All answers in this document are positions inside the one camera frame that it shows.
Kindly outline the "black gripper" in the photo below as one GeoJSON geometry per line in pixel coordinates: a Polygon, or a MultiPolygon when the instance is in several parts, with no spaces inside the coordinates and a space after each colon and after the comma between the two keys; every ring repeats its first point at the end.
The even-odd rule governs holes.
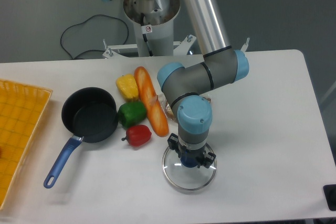
{"type": "Polygon", "coordinates": [[[197,150],[192,150],[187,148],[187,144],[181,144],[178,136],[174,133],[170,134],[167,142],[169,149],[178,155],[182,165],[187,168],[200,168],[201,166],[210,168],[215,161],[216,155],[213,151],[206,150],[206,148],[210,149],[208,144],[205,144],[197,150]]]}

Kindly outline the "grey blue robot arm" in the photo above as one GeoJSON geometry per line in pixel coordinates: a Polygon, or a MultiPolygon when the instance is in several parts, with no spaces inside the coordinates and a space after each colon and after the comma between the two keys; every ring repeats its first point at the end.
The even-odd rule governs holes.
{"type": "MultiPolygon", "coordinates": [[[[232,49],[215,0],[184,1],[204,60],[190,67],[167,64],[157,79],[178,122],[169,148],[184,166],[208,168],[216,156],[206,146],[212,109],[202,94],[246,77],[249,63],[242,51],[232,49]]],[[[133,22],[139,56],[173,53],[173,20],[180,0],[124,0],[123,8],[133,22]]]]}

